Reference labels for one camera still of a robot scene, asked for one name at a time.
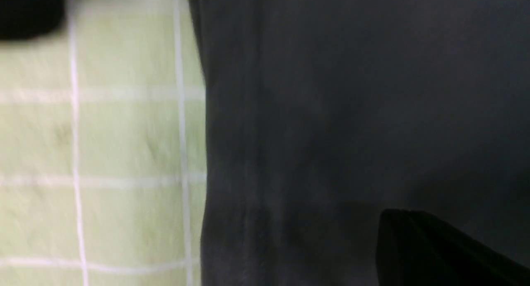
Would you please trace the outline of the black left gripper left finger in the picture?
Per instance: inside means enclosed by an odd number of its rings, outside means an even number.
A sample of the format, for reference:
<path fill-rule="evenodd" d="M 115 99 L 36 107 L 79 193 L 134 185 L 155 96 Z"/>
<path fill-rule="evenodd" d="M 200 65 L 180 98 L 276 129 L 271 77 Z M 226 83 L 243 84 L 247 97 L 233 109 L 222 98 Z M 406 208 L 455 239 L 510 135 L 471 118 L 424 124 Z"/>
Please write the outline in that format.
<path fill-rule="evenodd" d="M 0 0 L 1 41 L 24 41 L 63 26 L 66 0 Z"/>

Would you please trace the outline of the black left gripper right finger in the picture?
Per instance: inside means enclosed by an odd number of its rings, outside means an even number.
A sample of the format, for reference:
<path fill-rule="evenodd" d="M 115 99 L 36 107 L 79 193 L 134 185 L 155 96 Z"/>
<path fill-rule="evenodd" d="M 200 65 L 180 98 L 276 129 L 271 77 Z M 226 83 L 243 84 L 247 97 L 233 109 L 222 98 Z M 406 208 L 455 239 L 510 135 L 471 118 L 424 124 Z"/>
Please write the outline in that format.
<path fill-rule="evenodd" d="M 529 268 L 424 211 L 379 216 L 380 286 L 528 286 Z"/>

